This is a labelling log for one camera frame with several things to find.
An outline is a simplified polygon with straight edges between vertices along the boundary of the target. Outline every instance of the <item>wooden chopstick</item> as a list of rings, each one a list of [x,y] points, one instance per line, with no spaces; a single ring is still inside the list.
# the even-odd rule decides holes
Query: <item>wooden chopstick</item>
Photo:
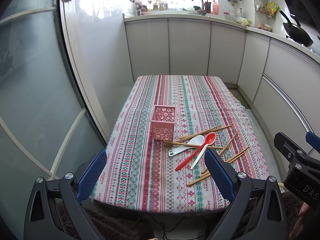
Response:
[[[234,139],[234,137],[237,135],[238,131],[233,135],[233,137],[228,141],[227,145],[221,150],[221,152],[218,153],[219,156],[221,156],[224,151],[229,147],[230,143]],[[204,171],[201,172],[201,174],[205,174],[208,171],[208,169],[205,169]]]
[[[249,146],[246,149],[244,149],[241,152],[239,152],[238,154],[236,154],[235,156],[233,156],[230,159],[226,160],[226,163],[233,163],[234,162],[233,159],[237,158],[239,155],[242,155],[242,153],[244,151],[246,151],[247,149],[249,149]],[[201,172],[200,178],[203,177],[204,175],[208,174],[208,173],[209,173],[208,169],[205,169],[203,172]]]
[[[213,129],[215,129],[215,128],[218,128],[219,126],[221,126],[221,125],[217,125],[217,126],[215,126],[215,127],[213,127],[213,128],[210,128],[210,129],[205,130],[205,131],[203,131],[203,132],[195,133],[195,134],[192,134],[192,135],[195,137],[195,136],[197,136],[197,135],[206,134],[206,133],[211,132],[211,130],[213,130]],[[184,139],[184,138],[187,137],[187,136],[190,136],[190,135],[182,136],[182,137],[180,137],[180,139]]]
[[[238,157],[236,157],[236,158],[234,158],[233,160],[229,161],[229,163],[231,164],[231,163],[233,163],[234,161],[236,161],[237,159],[239,159],[242,155],[244,155],[244,151],[245,151],[245,150],[243,150],[242,153],[241,153],[240,155],[238,155]],[[190,187],[190,186],[192,186],[193,184],[195,184],[195,183],[197,183],[197,182],[199,182],[199,181],[201,181],[201,180],[204,180],[204,179],[206,179],[206,178],[208,178],[208,177],[210,177],[210,176],[211,176],[211,174],[207,171],[207,172],[206,172],[206,175],[204,175],[204,176],[200,177],[199,179],[196,179],[196,180],[188,183],[188,184],[187,184],[187,187]]]
[[[227,125],[227,126],[224,126],[224,127],[220,127],[220,128],[216,128],[216,129],[212,128],[210,132],[220,131],[220,130],[223,130],[225,128],[231,127],[231,126],[233,126],[233,124],[232,125]],[[197,134],[191,134],[191,135],[188,135],[185,138],[180,139],[180,140],[175,141],[175,142],[183,142],[183,141],[191,139],[191,138],[193,138],[193,137],[195,137],[197,135],[202,135],[202,134],[206,134],[206,133],[208,133],[208,132],[207,131],[203,131],[203,132],[200,132],[200,133],[197,133]]]
[[[163,141],[164,143],[167,143],[166,147],[167,146],[170,146],[170,145],[183,145],[183,146],[192,146],[194,148],[199,148],[201,145],[195,145],[195,144],[189,144],[189,143],[177,143],[177,142],[172,142],[172,141]],[[223,147],[218,147],[218,146],[208,146],[208,148],[211,148],[211,149],[223,149]]]

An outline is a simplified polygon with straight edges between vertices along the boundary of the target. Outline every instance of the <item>red spoon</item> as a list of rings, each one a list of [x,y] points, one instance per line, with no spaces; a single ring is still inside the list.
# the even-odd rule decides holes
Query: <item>red spoon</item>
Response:
[[[204,143],[198,148],[196,149],[196,151],[191,154],[188,158],[186,158],[182,163],[180,163],[175,171],[178,171],[180,169],[182,169],[189,161],[191,161],[191,159],[197,155],[198,152],[200,152],[202,150],[202,148],[208,144],[208,145],[211,145],[212,143],[214,143],[214,140],[216,138],[216,134],[214,132],[211,132],[211,133],[208,133],[208,135],[206,136],[205,140],[204,140]]]

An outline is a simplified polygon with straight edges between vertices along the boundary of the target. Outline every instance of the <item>pink plastic utensil holder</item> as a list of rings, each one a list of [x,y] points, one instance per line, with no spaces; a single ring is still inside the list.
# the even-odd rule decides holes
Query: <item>pink plastic utensil holder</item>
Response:
[[[176,107],[154,105],[150,122],[154,140],[173,141],[174,125],[177,122]]]

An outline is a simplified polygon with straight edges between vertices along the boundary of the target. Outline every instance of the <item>patterned tablecloth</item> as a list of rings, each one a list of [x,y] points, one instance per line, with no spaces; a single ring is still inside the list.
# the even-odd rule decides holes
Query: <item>patterned tablecloth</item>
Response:
[[[142,76],[124,104],[107,147],[107,165],[93,192],[96,200],[132,210],[161,213],[220,211],[229,205],[209,177],[191,187],[205,169],[204,158],[193,170],[191,163],[175,171],[195,149],[174,157],[172,147],[154,141],[150,130],[153,105],[177,107],[174,138],[221,124],[232,127],[216,132],[215,146],[225,146],[239,131],[223,158],[249,146],[232,166],[250,178],[266,179],[267,166],[244,107],[218,77]]]

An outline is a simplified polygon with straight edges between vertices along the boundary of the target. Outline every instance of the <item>red spoon handle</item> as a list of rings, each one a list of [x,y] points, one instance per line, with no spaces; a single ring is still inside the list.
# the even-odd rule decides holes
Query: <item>red spoon handle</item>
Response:
[[[196,151],[191,154],[188,158],[186,158],[182,163],[180,163],[177,167],[175,171],[178,171],[180,169],[182,169],[189,161],[191,161],[191,159],[197,155],[197,153],[199,153],[201,151],[201,149],[205,146],[206,142],[204,142],[198,149],[196,149]]]

